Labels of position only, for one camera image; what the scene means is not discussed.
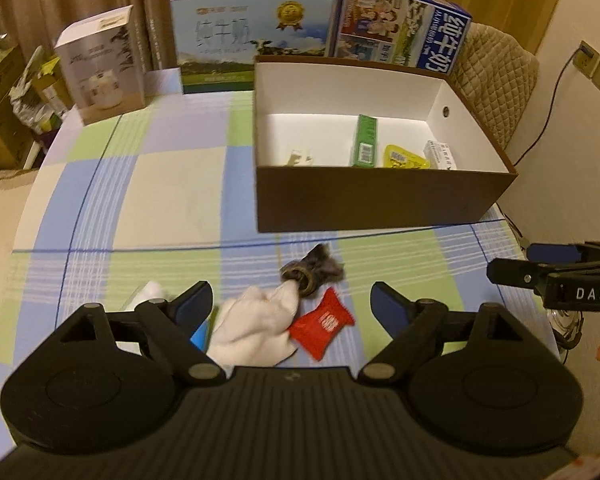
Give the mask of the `white knitted cloth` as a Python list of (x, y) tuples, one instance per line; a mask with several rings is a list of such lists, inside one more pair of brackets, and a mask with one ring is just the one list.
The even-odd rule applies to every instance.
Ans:
[(215, 317), (207, 356), (222, 367), (272, 367), (296, 352), (289, 327), (300, 304), (298, 284), (249, 286), (227, 299)]

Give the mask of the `silver ointment box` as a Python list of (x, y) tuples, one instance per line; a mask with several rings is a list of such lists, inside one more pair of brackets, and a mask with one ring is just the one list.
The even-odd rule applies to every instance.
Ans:
[(437, 170), (455, 170), (455, 159), (448, 144), (429, 140), (424, 147), (425, 158), (430, 167)]

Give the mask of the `blue ointment tube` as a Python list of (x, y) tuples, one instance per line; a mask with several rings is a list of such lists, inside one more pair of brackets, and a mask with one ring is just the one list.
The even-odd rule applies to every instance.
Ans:
[(210, 321), (204, 320), (190, 336), (189, 341), (199, 350), (206, 353), (208, 348), (208, 339), (210, 332)]

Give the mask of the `metal alarm clock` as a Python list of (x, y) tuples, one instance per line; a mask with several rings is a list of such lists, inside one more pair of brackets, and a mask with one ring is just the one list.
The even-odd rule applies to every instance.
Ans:
[(580, 311), (549, 310), (547, 317), (558, 348), (565, 351), (576, 348), (582, 337), (583, 314)]

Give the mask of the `red candy packet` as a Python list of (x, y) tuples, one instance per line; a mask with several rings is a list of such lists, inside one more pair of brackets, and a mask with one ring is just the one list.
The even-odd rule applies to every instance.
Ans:
[(355, 326), (354, 317), (344, 306), (336, 290), (329, 287), (314, 310), (291, 324), (289, 335), (315, 361), (321, 361), (327, 347), (344, 326)]

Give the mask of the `grey fur scrunchie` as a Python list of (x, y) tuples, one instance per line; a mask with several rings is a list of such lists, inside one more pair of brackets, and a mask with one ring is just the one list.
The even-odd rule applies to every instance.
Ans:
[(283, 282), (295, 282), (299, 296), (306, 298), (325, 283), (340, 281), (344, 266), (330, 254), (327, 245), (317, 244), (303, 258), (282, 266), (279, 274)]

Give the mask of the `checkered bed sheet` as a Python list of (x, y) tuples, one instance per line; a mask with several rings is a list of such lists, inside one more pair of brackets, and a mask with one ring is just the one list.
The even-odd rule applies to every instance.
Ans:
[(358, 370), (387, 343), (370, 310), (383, 281), (454, 310), (505, 304), (548, 346), (539, 301), (486, 278), (520, 249), (497, 209), (476, 224), (393, 231), (263, 234), (257, 229), (250, 92), (183, 94), (174, 70), (147, 75), (145, 108), (62, 125), (20, 217), (0, 314), (0, 387), (87, 302), (121, 310), (149, 282), (175, 296), (200, 280), (216, 302), (272, 288), (283, 264), (324, 243), (344, 265), (336, 286), (355, 323), (326, 366)]

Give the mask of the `yellow snack packet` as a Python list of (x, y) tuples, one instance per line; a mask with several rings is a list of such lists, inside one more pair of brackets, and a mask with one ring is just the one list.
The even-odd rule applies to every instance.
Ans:
[(382, 155), (382, 166), (391, 169), (429, 169), (430, 162), (396, 144), (388, 144)]

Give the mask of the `green small carton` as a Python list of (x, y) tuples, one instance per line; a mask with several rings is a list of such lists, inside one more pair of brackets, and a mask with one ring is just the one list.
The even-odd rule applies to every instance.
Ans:
[(377, 154), (377, 119), (358, 115), (351, 150), (350, 166), (374, 168)]

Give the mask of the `beige quilted cushion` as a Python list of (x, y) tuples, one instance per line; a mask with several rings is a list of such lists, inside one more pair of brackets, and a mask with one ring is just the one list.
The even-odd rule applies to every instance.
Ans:
[(450, 81), (498, 145), (506, 148), (538, 81), (539, 67), (538, 59), (513, 36), (474, 23), (457, 55)]

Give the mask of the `brown open cardboard box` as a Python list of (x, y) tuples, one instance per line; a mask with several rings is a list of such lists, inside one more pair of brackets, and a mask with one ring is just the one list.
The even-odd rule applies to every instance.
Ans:
[(472, 223), (517, 175), (448, 76), (343, 58), (257, 59), (253, 151), (267, 233)]

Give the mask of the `cardboard box with tissues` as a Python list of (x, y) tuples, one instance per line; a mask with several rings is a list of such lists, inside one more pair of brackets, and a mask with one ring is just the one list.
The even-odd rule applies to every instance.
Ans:
[(47, 151), (72, 107), (58, 56), (38, 47), (25, 58), (0, 35), (0, 170), (23, 167), (32, 146)]

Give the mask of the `white appliance box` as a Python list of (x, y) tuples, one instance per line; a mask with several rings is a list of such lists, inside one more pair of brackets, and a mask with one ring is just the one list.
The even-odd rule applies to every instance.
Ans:
[(69, 25), (60, 34), (55, 53), (85, 125), (145, 107), (132, 6)]

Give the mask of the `light blue milk carton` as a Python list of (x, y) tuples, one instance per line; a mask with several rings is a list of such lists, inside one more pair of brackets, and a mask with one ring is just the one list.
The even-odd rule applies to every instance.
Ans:
[(258, 55), (324, 56), (334, 0), (171, 0), (185, 93), (250, 90)]

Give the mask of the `dark blue milk carton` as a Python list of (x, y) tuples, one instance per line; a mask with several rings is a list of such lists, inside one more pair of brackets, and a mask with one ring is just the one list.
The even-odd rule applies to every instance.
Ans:
[(470, 24), (446, 0), (337, 0), (329, 54), (446, 75)]

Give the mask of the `wall power socket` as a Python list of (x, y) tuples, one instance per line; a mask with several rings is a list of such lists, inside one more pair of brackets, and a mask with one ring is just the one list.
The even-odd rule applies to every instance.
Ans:
[(572, 62), (574, 67), (600, 90), (600, 54), (582, 40)]

